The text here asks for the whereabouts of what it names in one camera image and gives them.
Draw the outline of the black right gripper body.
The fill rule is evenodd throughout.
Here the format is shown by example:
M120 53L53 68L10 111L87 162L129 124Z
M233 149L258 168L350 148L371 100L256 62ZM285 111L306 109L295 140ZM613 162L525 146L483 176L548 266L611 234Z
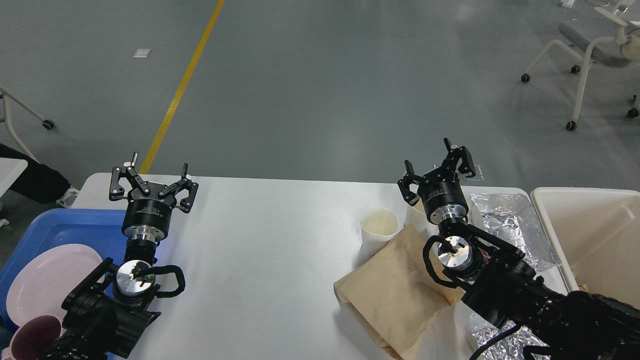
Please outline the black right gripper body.
M448 219L467 221L469 207L463 194L459 175L436 175L420 185L420 198L431 224Z

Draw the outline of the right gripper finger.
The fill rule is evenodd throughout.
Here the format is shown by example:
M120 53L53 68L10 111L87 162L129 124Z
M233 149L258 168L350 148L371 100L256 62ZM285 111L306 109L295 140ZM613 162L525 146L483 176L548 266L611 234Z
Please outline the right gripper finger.
M473 155L466 146L453 146L448 137L444 137L446 157L438 168L439 182L459 182L460 179L473 179L477 176Z
M419 188L428 182L428 178L425 175L416 174L413 164L409 160L404 160L404 168L405 173L397 182L398 189L403 201L410 207L414 207L421 200L421 196L418 192L411 190L411 186L416 185Z

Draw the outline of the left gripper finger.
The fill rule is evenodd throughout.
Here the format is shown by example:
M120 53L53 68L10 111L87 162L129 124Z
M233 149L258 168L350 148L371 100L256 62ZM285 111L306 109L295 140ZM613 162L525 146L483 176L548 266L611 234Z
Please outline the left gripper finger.
M114 166L110 174L109 200L133 202L151 195L149 185L137 173L138 152L134 152L130 162Z
M163 189L158 192L158 198L161 202L169 205L171 209L177 208L181 210L184 214L191 212L200 189L200 184L190 178L188 168L189 164L185 162L182 167L180 180L163 187ZM179 200L177 196L182 191L186 191L187 194Z

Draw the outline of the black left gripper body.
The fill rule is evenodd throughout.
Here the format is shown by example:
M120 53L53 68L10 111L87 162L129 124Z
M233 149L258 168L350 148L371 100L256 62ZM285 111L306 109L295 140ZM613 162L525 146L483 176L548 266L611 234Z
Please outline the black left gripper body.
M173 209L176 207L176 196L170 194L165 198L126 196L127 207L121 232L132 239L136 232L146 231L154 236L154 240L164 240L169 235Z

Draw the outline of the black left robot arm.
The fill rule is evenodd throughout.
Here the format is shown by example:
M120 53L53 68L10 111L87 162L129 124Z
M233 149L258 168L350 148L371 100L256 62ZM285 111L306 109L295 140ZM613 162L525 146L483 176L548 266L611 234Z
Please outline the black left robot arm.
M106 257L62 301L62 334L41 360L128 358L144 331L161 315L148 308L154 299L177 297L186 289L183 269L157 265L156 251L169 235L174 210L189 214L199 189L182 167L170 184L144 180L138 153L110 174L109 200L125 199L121 232L126 237L121 264Z

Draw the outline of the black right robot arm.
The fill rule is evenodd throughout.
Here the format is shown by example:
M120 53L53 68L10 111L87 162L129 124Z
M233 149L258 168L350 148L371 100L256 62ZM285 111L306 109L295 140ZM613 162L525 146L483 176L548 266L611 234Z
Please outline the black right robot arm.
M421 202L426 220L438 228L422 250L430 278L448 289L462 289L462 302L496 328L514 323L478 347L471 359L526 327L543 342L522 348L526 360L637 360L639 310L597 293L553 291L523 251L470 224L460 174L476 176L473 156L466 146L454 147L447 138L443 142L441 166L419 175L405 160L397 184L403 200L410 207Z

